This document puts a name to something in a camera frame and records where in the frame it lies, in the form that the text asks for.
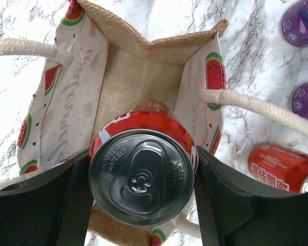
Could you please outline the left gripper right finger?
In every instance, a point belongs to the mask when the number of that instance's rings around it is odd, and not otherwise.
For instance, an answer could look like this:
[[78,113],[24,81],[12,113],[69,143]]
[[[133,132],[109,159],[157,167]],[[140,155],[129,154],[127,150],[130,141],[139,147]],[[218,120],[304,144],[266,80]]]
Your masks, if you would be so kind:
[[203,245],[308,245],[308,193],[267,186],[197,150]]

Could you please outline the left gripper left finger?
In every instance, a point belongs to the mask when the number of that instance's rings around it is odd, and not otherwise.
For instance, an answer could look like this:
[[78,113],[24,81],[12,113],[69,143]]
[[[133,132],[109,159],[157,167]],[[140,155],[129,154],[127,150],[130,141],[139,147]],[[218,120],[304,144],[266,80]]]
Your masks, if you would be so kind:
[[88,150],[0,189],[0,245],[83,245],[93,196]]

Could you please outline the red cola can front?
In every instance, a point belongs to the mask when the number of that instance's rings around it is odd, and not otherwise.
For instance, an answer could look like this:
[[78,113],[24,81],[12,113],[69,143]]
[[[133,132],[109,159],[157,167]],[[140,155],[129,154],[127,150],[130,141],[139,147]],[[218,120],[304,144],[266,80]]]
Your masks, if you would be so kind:
[[188,203],[199,158],[174,112],[148,99],[132,105],[98,132],[89,150],[89,184],[112,218],[154,227]]

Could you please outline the watermelon canvas tote bag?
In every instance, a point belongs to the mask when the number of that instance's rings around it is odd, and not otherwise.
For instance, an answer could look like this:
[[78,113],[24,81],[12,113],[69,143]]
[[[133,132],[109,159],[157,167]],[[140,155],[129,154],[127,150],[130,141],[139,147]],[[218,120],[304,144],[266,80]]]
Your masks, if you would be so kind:
[[[71,1],[54,44],[0,38],[0,56],[44,57],[41,81],[20,130],[18,177],[0,189],[48,171],[90,150],[110,117],[133,102],[158,99],[171,107],[196,148],[214,156],[223,114],[218,104],[266,116],[308,137],[308,120],[271,103],[226,89],[224,79],[206,84],[208,60],[219,55],[227,27],[147,41],[133,26],[89,1]],[[183,213],[154,227],[135,227],[92,204],[87,232],[119,245],[150,245],[180,230],[201,237],[200,225]]]

